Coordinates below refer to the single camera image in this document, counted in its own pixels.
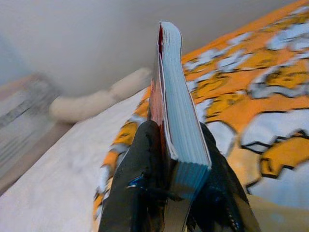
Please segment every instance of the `blurry object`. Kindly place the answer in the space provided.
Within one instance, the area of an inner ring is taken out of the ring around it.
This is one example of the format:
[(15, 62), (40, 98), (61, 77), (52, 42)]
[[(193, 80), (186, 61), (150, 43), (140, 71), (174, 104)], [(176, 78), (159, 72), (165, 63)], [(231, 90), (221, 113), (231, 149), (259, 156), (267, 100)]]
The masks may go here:
[(50, 106), (50, 115), (64, 122), (85, 120), (146, 88), (150, 79), (151, 70), (141, 68), (116, 82), (108, 91), (101, 90), (79, 98), (58, 97)]
[(281, 206), (252, 195), (247, 198), (263, 232), (309, 230), (308, 210)]
[(70, 128), (48, 116), (59, 94), (39, 75), (0, 87), (0, 194)]

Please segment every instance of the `yellow cartoon character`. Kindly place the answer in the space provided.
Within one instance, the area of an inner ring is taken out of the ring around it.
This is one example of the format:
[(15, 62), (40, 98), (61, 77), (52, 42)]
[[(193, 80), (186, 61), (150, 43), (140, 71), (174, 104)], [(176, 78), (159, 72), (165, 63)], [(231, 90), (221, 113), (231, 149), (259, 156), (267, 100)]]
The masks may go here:
[(137, 122), (128, 121), (119, 131), (113, 144), (126, 144), (128, 146), (132, 145), (135, 132), (138, 128)]
[(260, 48), (255, 50), (252, 55), (241, 63), (237, 70), (253, 70), (264, 69), (276, 64), (278, 59), (278, 53), (276, 51), (267, 50), (266, 48)]
[(216, 97), (211, 106), (206, 109), (206, 119), (207, 121), (215, 116), (218, 116), (222, 111), (228, 107), (236, 104), (237, 102), (244, 99), (244, 94), (239, 92), (222, 94)]
[(148, 106), (149, 106), (149, 102), (148, 99), (142, 100), (139, 105), (137, 106), (136, 110), (135, 110), (135, 114), (137, 114), (138, 116), (141, 117), (147, 117), (148, 115)]
[(268, 86), (282, 86), (293, 89), (308, 80), (307, 62), (300, 60), (291, 66), (282, 66), (266, 77)]
[(294, 64), (270, 68), (250, 84), (249, 92), (255, 99), (274, 93), (287, 97), (305, 95), (308, 88), (307, 61), (300, 59)]
[(196, 98), (203, 98), (209, 94), (210, 91), (218, 89), (225, 85), (229, 77), (221, 72), (216, 72), (207, 80), (199, 81), (197, 83)]
[(309, 137), (301, 131), (290, 138), (275, 141), (260, 159), (262, 176), (277, 178), (282, 168), (293, 169), (309, 160)]

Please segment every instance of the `orange blanket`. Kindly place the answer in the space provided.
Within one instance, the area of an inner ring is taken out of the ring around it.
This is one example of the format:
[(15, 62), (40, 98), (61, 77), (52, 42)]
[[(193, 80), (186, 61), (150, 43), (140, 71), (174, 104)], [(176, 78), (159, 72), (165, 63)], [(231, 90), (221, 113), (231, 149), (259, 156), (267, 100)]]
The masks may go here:
[[(309, 209), (309, 5), (287, 5), (183, 56), (199, 120), (249, 194)], [(117, 159), (145, 120), (149, 89), (105, 158)], [(107, 188), (98, 188), (99, 217)]]

